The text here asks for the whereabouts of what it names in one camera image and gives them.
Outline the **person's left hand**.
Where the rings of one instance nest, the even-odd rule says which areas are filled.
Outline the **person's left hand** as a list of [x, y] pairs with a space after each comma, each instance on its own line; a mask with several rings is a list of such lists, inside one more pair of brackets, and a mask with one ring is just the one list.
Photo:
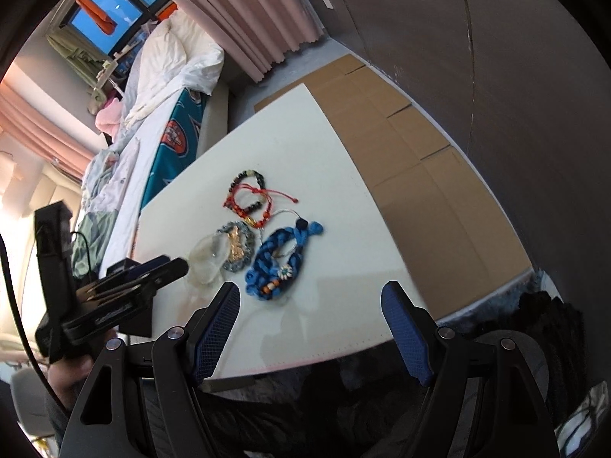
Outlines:
[[88, 378], [95, 361], [95, 358], [85, 355], [73, 360], [61, 359], [48, 367], [48, 384], [67, 410], [74, 408], [81, 383]]

